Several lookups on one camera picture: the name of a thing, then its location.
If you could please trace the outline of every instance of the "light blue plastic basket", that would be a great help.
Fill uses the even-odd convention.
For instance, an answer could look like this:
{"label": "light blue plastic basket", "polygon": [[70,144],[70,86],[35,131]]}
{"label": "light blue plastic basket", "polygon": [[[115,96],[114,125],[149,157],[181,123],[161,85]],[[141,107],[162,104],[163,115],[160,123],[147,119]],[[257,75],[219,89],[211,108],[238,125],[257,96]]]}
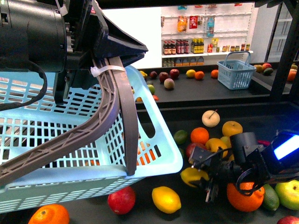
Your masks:
{"label": "light blue plastic basket", "polygon": [[[232,54],[248,53],[245,62],[240,60],[228,60],[228,56]],[[230,90],[247,89],[252,79],[253,72],[256,67],[250,63],[250,52],[239,51],[229,53],[224,61],[219,61],[218,64],[218,81],[225,85]]]}
{"label": "light blue plastic basket", "polygon": [[[127,75],[141,97],[155,134],[149,138],[139,125],[139,155],[135,175],[125,172],[121,113],[95,142],[0,188],[0,213],[51,203],[111,194],[147,176],[178,172],[182,156],[140,72],[128,66]],[[0,103],[27,101],[38,93],[37,73],[0,73]],[[71,89],[66,104],[56,106],[54,74],[48,73],[44,98],[26,108],[0,114],[0,162],[6,162],[69,129],[84,123],[96,111],[101,90]]]}

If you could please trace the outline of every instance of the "tangerine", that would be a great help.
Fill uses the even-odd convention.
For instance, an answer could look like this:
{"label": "tangerine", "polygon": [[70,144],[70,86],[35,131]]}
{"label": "tangerine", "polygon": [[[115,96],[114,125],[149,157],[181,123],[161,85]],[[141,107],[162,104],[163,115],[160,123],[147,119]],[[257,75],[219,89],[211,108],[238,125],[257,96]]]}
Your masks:
{"label": "tangerine", "polygon": [[[252,189],[253,182],[245,182],[240,184],[240,189],[250,190]],[[261,187],[259,190],[253,192],[251,196],[245,196],[241,194],[234,184],[229,183],[227,186],[227,196],[230,204],[239,211],[252,212],[257,210],[263,203],[263,195],[265,189]]]}
{"label": "tangerine", "polygon": [[297,72],[295,72],[295,71],[290,71],[290,72],[289,72],[289,75],[288,75],[288,78],[287,78],[287,81],[288,81],[288,82],[293,82],[294,79],[295,79],[295,77],[296,77],[296,74],[297,74]]}
{"label": "tangerine", "polygon": [[197,79],[197,80],[201,80],[201,79],[203,79],[204,78],[204,76],[205,76],[205,73],[203,72],[203,71],[197,71],[196,73],[195,73],[195,79]]}
{"label": "tangerine", "polygon": [[69,224],[69,222],[69,212],[64,206],[49,204],[39,208],[28,224]]}
{"label": "tangerine", "polygon": [[209,140],[209,132],[204,127],[195,128],[190,134],[191,142],[199,142],[203,145]]}
{"label": "tangerine", "polygon": [[218,78],[218,70],[217,70],[217,69],[215,69],[215,70],[213,70],[213,71],[211,72],[211,77],[212,77],[212,78]]}

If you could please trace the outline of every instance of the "white wall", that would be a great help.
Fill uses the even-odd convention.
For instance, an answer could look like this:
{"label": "white wall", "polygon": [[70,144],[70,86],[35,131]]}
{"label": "white wall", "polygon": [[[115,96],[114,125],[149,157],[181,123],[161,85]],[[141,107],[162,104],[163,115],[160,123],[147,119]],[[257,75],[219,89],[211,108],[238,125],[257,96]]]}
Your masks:
{"label": "white wall", "polygon": [[145,57],[132,65],[137,68],[156,68],[161,61],[161,8],[126,8],[103,10],[116,26],[145,44]]}
{"label": "white wall", "polygon": [[258,9],[251,44],[251,50],[254,52],[251,55],[251,63],[261,63],[265,60],[277,8],[278,6],[267,8],[267,5],[264,5]]}

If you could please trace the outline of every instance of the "blue light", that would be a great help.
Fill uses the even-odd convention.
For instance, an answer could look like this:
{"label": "blue light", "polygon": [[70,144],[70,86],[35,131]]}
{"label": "blue light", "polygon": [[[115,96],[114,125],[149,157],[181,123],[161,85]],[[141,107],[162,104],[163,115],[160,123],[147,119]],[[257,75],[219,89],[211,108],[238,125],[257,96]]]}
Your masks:
{"label": "blue light", "polygon": [[280,160],[299,148],[299,135],[294,135],[288,141],[274,149],[274,154]]}

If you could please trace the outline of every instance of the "basket handle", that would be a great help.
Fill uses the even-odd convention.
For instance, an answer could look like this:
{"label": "basket handle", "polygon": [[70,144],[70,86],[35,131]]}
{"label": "basket handle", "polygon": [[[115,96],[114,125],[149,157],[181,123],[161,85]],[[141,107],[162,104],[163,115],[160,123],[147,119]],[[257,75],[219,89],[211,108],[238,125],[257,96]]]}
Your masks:
{"label": "basket handle", "polygon": [[227,61],[229,55],[232,55],[232,54],[244,54],[244,53],[248,53],[248,56],[247,56],[246,61],[245,61],[245,64],[249,65],[249,63],[250,63],[250,57],[251,57],[250,52],[249,51],[237,51],[237,52],[230,52],[230,53],[228,53],[228,55],[226,55],[224,63],[223,63],[223,66],[226,66],[226,61]]}

